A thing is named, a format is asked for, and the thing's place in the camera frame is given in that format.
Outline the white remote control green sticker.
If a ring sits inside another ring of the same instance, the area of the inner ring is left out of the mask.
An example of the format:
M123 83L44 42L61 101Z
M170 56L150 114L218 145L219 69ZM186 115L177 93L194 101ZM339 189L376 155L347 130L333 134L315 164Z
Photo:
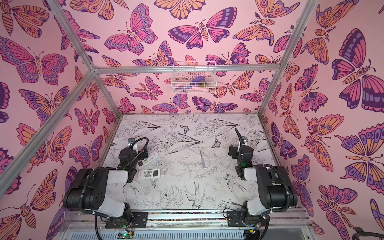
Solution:
M157 152L152 152L148 154L148 157L138 161L138 168L141 169L145 165L151 163L152 161L156 160L159 157L159 154Z

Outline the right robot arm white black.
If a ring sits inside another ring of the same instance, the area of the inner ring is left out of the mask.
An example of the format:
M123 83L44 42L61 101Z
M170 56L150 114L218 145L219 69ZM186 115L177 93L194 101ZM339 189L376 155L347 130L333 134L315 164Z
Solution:
M229 156L237 161L238 177L243 181L257 184L258 196L245 201L241 208L241 219L246 226L257 226L261 218L267 219L270 213L286 212L298 203L298 195L281 166L270 164L253 165L254 149L247 145L247 138L235 129L239 143L229 147Z

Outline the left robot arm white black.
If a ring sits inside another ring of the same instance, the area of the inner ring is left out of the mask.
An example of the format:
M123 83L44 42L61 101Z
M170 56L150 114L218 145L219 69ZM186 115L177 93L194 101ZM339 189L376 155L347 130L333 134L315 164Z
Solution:
M130 205L119 202L107 194L107 187L131 183L138 173L138 161L148 157L149 139L142 137L130 143L119 154L120 164L115 168L82 169L63 199L64 208L83 214L102 217L115 225L127 227L134 222Z

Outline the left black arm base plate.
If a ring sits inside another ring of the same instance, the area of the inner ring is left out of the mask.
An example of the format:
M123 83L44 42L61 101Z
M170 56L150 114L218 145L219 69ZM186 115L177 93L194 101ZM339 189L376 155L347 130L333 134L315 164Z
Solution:
M144 229L148 222L148 212L132 212L120 218L110 218L107 220L106 229Z

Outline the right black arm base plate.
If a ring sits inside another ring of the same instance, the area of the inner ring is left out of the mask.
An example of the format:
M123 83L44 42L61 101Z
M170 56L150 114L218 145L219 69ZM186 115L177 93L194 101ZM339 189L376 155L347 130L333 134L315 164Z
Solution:
M260 229L269 224L269 216L251 216L241 210L225 209L223 217L229 227Z

